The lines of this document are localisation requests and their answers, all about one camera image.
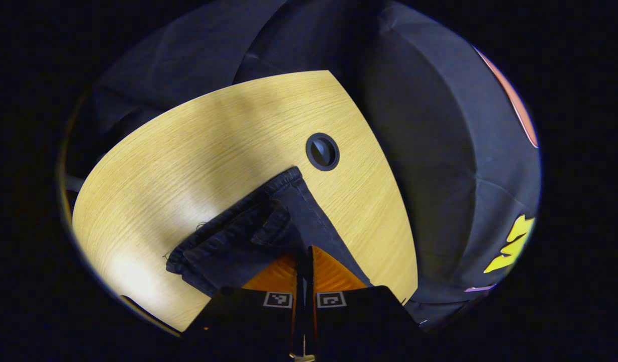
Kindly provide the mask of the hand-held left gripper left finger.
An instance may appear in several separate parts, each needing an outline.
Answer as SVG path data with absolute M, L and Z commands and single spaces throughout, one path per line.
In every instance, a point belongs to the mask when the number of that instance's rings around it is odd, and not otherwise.
M 242 288 L 222 287 L 182 334 L 190 353 L 293 353 L 296 261 L 279 257 Z

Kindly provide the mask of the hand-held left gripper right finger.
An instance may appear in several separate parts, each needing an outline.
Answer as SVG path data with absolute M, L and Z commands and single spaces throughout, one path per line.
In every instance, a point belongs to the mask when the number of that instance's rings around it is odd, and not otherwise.
M 315 353 L 419 353 L 424 335 L 386 286 L 368 287 L 313 246 Z

